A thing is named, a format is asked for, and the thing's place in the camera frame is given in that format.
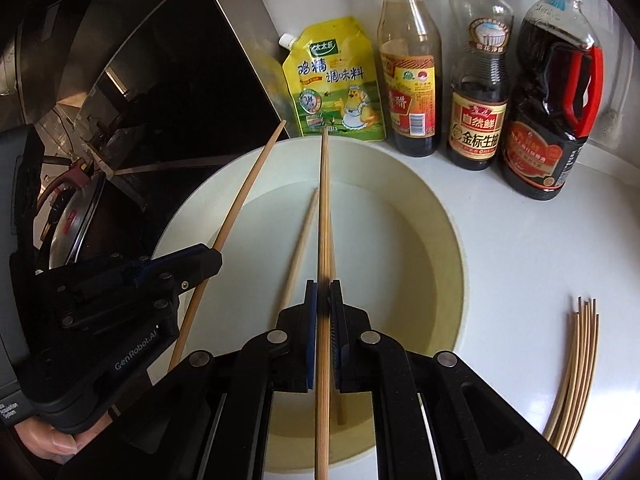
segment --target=human hand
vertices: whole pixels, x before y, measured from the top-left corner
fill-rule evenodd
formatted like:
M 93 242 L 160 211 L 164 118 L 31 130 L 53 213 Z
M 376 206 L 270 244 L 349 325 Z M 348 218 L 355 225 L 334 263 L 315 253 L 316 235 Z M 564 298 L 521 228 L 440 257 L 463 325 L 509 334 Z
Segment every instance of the human hand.
M 111 424 L 111 417 L 105 413 L 91 428 L 75 436 L 61 433 L 37 416 L 15 425 L 20 440 L 35 456 L 65 463 L 63 456 L 73 455 L 91 442 L 104 428 Z

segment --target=soy sauce bottle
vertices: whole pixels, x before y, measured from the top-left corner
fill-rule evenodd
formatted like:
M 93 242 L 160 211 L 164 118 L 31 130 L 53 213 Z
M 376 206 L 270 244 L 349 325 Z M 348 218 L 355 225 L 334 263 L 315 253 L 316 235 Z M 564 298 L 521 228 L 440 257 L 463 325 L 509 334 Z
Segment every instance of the soy sauce bottle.
M 423 0 L 384 0 L 378 46 L 396 147 L 431 155 L 440 143 L 442 44 Z
M 513 11 L 504 0 L 449 0 L 458 29 L 447 155 L 466 170 L 488 168 L 498 152 L 509 97 L 505 54 Z
M 600 106 L 602 50 L 581 6 L 582 0 L 540 0 L 520 29 L 522 72 L 503 132 L 502 174 L 536 200 L 560 193 Z

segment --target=chicken essence seasoning bag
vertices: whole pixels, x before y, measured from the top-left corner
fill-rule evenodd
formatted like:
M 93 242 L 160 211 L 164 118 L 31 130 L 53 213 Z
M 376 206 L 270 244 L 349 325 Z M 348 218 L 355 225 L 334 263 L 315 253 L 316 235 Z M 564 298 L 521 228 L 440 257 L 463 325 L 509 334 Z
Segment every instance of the chicken essence seasoning bag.
M 348 16 L 307 27 L 290 44 L 283 69 L 303 136 L 385 139 L 373 49 Z

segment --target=white plate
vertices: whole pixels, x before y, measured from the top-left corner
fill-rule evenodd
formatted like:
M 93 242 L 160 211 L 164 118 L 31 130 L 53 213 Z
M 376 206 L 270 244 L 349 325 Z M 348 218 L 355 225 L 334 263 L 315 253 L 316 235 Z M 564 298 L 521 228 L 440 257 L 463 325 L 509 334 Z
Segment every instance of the white plate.
M 319 137 L 279 142 L 249 194 L 222 251 L 223 267 L 204 294 L 185 354 L 238 350 L 269 330 L 306 208 L 319 178 Z M 258 151 L 233 161 L 198 188 L 168 225 L 154 256 L 209 245 Z M 463 313 L 463 262 L 454 229 L 430 188 L 375 145 L 330 139 L 337 277 L 347 304 L 364 308 L 374 329 L 407 350 L 452 349 Z M 291 304 L 316 278 L 317 220 Z M 191 293 L 180 298 L 181 320 Z M 166 371 L 169 349 L 150 368 Z M 374 445 L 369 394 L 343 395 L 347 424 L 332 420 L 332 462 Z M 266 470 L 313 466 L 312 394 L 276 394 Z

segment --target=bundle of skewers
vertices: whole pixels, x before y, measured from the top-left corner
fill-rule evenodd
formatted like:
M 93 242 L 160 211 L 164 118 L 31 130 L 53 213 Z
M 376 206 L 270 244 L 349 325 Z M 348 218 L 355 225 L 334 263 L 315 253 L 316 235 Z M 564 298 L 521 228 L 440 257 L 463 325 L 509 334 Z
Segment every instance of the bundle of skewers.
M 563 456 L 569 454 L 574 444 L 593 383 L 600 333 L 596 300 L 583 302 L 578 298 L 578 312 L 572 312 L 572 322 L 572 341 L 564 377 L 544 433 Z

